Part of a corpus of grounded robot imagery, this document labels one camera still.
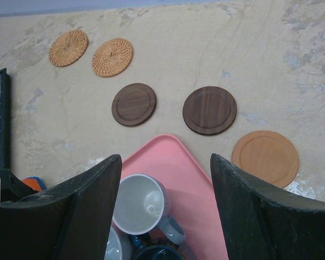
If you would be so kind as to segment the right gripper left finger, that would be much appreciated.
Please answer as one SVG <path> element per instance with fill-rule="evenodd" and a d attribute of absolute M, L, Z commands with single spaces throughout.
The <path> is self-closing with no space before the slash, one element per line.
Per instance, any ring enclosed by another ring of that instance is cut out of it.
<path fill-rule="evenodd" d="M 0 202 L 0 259 L 104 259 L 122 159 L 18 201 Z"/>

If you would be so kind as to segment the large light blue cup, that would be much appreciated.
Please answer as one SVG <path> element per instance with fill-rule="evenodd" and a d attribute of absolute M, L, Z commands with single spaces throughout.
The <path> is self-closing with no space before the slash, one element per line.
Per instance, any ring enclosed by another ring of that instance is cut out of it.
<path fill-rule="evenodd" d="M 126 233 L 111 226 L 104 260 L 130 260 L 133 247 Z"/>

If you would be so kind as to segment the dark wooden coaster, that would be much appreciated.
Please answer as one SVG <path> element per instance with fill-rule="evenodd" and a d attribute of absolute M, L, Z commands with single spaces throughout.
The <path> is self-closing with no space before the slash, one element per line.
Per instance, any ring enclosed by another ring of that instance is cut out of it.
<path fill-rule="evenodd" d="M 112 116 L 121 125 L 133 127 L 146 122 L 154 114 L 157 96 L 143 83 L 123 87 L 112 102 Z"/>
<path fill-rule="evenodd" d="M 216 135 L 227 130 L 237 116 L 235 98 L 224 88 L 206 86 L 193 91 L 183 105 L 187 127 L 201 135 Z"/>

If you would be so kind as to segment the woven rattan coaster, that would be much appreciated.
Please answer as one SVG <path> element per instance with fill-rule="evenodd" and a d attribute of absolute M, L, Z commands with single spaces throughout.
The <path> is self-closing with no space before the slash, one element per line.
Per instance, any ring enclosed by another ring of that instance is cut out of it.
<path fill-rule="evenodd" d="M 232 162 L 280 188 L 296 178 L 300 166 L 293 143 L 273 131 L 254 131 L 241 137 L 233 148 Z"/>
<path fill-rule="evenodd" d="M 131 63 L 133 46 L 124 38 L 114 38 L 100 45 L 92 57 L 92 70 L 100 77 L 122 73 Z"/>
<path fill-rule="evenodd" d="M 69 30 L 60 35 L 49 49 L 49 61 L 57 67 L 76 62 L 87 50 L 88 36 L 80 29 Z"/>

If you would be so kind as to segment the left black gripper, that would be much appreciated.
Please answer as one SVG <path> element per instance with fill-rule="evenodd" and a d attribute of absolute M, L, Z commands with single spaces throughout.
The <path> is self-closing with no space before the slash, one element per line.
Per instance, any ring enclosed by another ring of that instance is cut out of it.
<path fill-rule="evenodd" d="M 9 169 L 0 170 L 1 198 L 0 202 L 17 202 L 38 191 L 19 180 Z"/>

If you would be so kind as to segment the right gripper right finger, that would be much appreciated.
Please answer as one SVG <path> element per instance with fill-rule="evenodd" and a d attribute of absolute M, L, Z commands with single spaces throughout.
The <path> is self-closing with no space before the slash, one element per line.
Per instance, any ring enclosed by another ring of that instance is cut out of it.
<path fill-rule="evenodd" d="M 269 184 L 215 153 L 210 170 L 229 259 L 325 259 L 325 202 Z"/>

